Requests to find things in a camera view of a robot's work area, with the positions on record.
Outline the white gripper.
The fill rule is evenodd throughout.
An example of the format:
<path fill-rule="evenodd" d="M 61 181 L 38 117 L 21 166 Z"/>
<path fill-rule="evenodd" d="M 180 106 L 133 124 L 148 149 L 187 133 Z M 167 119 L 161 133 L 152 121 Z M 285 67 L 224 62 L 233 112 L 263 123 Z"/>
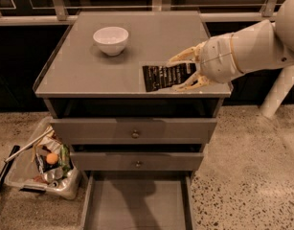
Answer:
<path fill-rule="evenodd" d="M 214 82 L 225 83 L 244 75 L 238 68 L 232 43 L 232 34 L 211 37 L 205 42 L 189 47 L 168 60 L 167 66 L 176 62 L 200 60 L 200 70 L 181 84 L 172 87 L 174 91 L 191 90 L 208 86 Z"/>

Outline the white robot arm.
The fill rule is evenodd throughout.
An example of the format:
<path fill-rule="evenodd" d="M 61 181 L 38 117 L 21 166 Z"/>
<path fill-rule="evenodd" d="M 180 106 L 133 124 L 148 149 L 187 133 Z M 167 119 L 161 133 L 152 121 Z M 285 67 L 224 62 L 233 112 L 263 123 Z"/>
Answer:
<path fill-rule="evenodd" d="M 226 83 L 259 70 L 281 72 L 260 112 L 272 117 L 294 85 L 294 0 L 285 0 L 274 21 L 268 19 L 235 33 L 214 36 L 169 60 L 173 66 L 194 62 L 197 70 L 173 87 L 185 91 L 212 83 Z"/>

